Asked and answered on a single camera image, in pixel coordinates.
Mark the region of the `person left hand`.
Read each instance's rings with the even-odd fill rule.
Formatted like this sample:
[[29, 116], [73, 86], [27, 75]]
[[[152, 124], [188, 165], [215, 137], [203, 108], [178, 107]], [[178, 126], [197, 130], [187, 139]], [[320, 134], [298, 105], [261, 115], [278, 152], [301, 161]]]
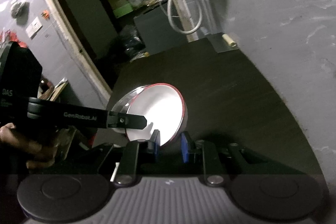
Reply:
[[57, 152], [65, 159], [77, 129], [74, 127], [56, 131], [56, 138], [51, 143], [42, 144], [36, 140], [25, 139], [15, 131], [13, 123], [1, 127], [1, 143], [20, 148], [29, 154], [27, 165], [50, 166], [55, 160]]

